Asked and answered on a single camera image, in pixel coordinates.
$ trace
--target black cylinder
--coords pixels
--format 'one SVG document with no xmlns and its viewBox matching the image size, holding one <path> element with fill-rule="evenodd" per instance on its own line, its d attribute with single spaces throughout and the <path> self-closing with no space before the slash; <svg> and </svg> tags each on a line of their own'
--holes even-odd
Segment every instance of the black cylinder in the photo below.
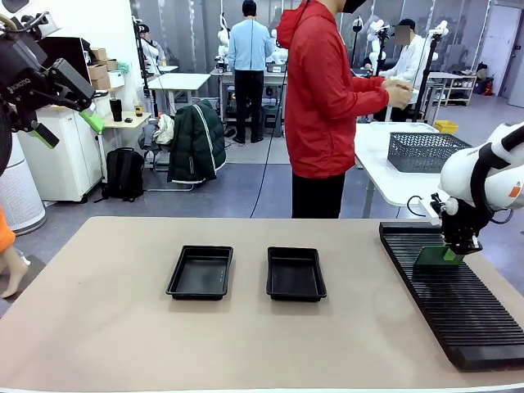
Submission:
<svg viewBox="0 0 524 393">
<path fill-rule="evenodd" d="M 113 120 L 122 121 L 122 101 L 110 100 L 109 105 L 111 106 L 111 112 L 113 112 Z"/>
</svg>

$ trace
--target black pants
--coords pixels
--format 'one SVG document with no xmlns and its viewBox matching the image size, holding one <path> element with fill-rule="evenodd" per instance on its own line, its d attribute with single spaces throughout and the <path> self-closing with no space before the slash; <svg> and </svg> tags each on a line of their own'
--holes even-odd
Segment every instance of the black pants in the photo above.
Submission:
<svg viewBox="0 0 524 393">
<path fill-rule="evenodd" d="M 247 101 L 251 102 L 251 140 L 262 137 L 260 112 L 264 91 L 263 71 L 235 71 L 237 97 L 237 138 L 246 139 Z"/>
<path fill-rule="evenodd" d="M 338 219 L 346 174 L 301 178 L 293 174 L 293 219 Z"/>
</svg>

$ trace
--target human hand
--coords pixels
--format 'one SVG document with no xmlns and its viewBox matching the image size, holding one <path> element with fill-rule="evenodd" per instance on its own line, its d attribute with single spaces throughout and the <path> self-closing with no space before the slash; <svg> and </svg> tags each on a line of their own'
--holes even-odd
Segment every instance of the human hand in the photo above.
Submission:
<svg viewBox="0 0 524 393">
<path fill-rule="evenodd" d="M 399 85 L 393 85 L 386 88 L 387 93 L 390 95 L 390 101 L 388 106 L 393 106 L 394 108 L 405 109 L 411 101 L 413 92 Z"/>
<path fill-rule="evenodd" d="M 384 82 L 382 82 L 382 88 L 385 89 L 395 86 L 398 86 L 399 88 L 403 88 L 404 90 L 408 90 L 410 92 L 413 91 L 413 86 L 402 80 L 386 79 Z"/>
</svg>

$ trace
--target face mask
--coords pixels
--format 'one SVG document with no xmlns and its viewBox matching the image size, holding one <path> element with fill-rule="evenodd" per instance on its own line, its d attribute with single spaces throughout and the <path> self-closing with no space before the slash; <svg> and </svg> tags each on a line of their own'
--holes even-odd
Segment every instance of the face mask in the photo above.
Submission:
<svg viewBox="0 0 524 393">
<path fill-rule="evenodd" d="M 352 14 L 353 12 L 357 11 L 357 8 L 359 8 L 365 2 L 366 0 L 346 0 L 346 4 L 342 12 L 346 14 Z"/>
</svg>

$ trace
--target gray basket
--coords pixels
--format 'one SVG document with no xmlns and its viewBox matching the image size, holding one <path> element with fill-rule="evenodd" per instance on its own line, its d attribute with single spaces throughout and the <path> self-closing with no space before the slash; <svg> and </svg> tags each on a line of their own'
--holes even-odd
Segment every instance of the gray basket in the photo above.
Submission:
<svg viewBox="0 0 524 393">
<path fill-rule="evenodd" d="M 391 133 L 387 159 L 400 171 L 438 174 L 455 152 L 471 147 L 448 133 Z"/>
</svg>

